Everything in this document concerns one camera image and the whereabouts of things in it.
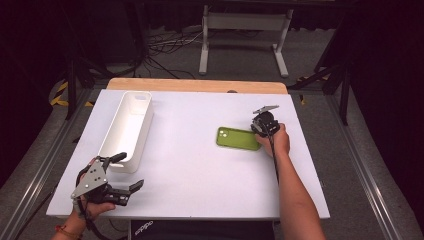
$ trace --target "metal frame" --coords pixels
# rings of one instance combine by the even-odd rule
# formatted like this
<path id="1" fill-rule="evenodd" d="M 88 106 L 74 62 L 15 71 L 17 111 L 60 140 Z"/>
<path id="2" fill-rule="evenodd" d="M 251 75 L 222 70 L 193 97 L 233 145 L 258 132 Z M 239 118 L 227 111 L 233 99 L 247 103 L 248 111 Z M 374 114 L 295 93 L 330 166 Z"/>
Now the metal frame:
<path id="1" fill-rule="evenodd" d="M 78 117 L 79 112 L 84 108 L 85 103 L 90 96 L 91 90 L 83 89 L 82 93 L 78 99 L 78 106 L 72 114 L 72 117 L 65 121 L 59 130 L 56 139 L 53 142 L 53 145 L 49 149 L 46 157 L 40 164 L 35 177 L 29 184 L 22 200 L 20 201 L 18 207 L 16 208 L 13 215 L 10 217 L 9 222 L 6 227 L 3 229 L 2 234 L 0 235 L 0 239 L 15 239 L 19 230 L 23 227 L 26 218 L 28 217 L 32 206 L 37 200 L 38 195 L 41 192 L 41 189 L 46 182 L 51 169 L 53 168 L 57 156 L 60 154 L 60 151 L 63 147 L 64 141 L 68 136 L 68 133 L 72 129 L 72 126 L 75 123 L 76 118 Z"/>
<path id="2" fill-rule="evenodd" d="M 353 166 L 356 170 L 359 180 L 361 181 L 362 187 L 365 190 L 365 194 L 368 197 L 370 205 L 374 211 L 378 223 L 380 224 L 380 228 L 383 231 L 385 238 L 390 240 L 402 239 L 402 236 L 397 230 L 393 218 L 390 215 L 387 205 L 384 202 L 383 196 L 381 195 L 380 190 L 375 183 L 374 177 L 372 176 L 367 164 L 361 159 L 357 151 L 357 147 L 349 127 L 344 125 L 343 121 L 339 117 L 339 106 L 335 96 L 327 95 L 325 97 L 330 107 L 331 113 L 338 123 L 339 130 L 342 133 L 344 140 L 346 141 L 346 145 L 349 147 Z"/>
<path id="3" fill-rule="evenodd" d="M 281 77 L 287 78 L 286 63 L 284 62 L 281 50 L 287 36 L 287 31 L 292 19 L 293 10 L 288 10 L 286 14 L 242 14 L 242 13 L 214 13 L 209 12 L 209 7 L 203 9 L 203 44 L 200 55 L 199 74 L 206 75 L 208 68 L 209 42 L 208 30 L 212 29 L 244 29 L 280 31 L 280 39 L 277 44 L 273 44 L 275 60 L 278 64 Z"/>

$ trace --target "white plastic tray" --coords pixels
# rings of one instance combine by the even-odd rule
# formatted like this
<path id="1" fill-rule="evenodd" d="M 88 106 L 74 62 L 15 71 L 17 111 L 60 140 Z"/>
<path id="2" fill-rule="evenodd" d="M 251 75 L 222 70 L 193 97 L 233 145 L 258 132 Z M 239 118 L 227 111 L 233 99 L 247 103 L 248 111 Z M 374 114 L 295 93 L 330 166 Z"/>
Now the white plastic tray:
<path id="1" fill-rule="evenodd" d="M 133 173 L 137 170 L 144 143 L 153 118 L 152 95 L 149 92 L 125 92 L 99 151 L 101 157 L 126 152 L 127 157 L 111 164 L 113 172 Z"/>

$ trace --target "green phone case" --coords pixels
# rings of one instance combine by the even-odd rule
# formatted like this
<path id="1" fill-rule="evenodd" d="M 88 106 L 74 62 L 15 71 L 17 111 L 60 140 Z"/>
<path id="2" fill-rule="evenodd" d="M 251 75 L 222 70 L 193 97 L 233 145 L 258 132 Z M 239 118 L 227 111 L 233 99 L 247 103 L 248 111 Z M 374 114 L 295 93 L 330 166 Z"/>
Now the green phone case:
<path id="1" fill-rule="evenodd" d="M 224 147 L 256 151 L 261 145 L 255 139 L 255 133 L 235 128 L 220 127 L 216 135 L 216 144 Z"/>

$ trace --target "wooden table edge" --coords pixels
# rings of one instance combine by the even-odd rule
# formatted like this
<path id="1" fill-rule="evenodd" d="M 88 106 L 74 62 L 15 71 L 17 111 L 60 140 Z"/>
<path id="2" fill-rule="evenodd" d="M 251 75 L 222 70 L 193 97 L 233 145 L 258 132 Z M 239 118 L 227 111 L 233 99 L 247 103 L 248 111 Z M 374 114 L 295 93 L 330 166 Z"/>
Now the wooden table edge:
<path id="1" fill-rule="evenodd" d="M 113 78 L 108 90 L 176 91 L 176 92 L 237 92 L 288 94 L 281 82 L 252 82 L 195 79 Z"/>

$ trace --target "white table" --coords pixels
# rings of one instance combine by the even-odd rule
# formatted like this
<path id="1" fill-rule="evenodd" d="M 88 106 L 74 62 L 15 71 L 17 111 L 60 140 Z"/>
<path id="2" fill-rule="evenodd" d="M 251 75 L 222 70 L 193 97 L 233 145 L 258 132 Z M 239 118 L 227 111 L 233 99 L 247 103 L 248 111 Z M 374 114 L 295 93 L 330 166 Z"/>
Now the white table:
<path id="1" fill-rule="evenodd" d="M 72 210 L 75 177 L 97 155 L 125 90 L 103 91 L 47 210 Z M 252 112 L 280 105 L 273 114 L 291 137 L 290 156 L 321 218 L 330 217 L 300 123 L 289 95 L 152 91 L 154 117 L 139 169 L 107 176 L 113 187 L 145 180 L 127 207 L 104 215 L 127 219 L 278 219 L 272 159 L 215 144 L 220 126 L 249 129 Z"/>

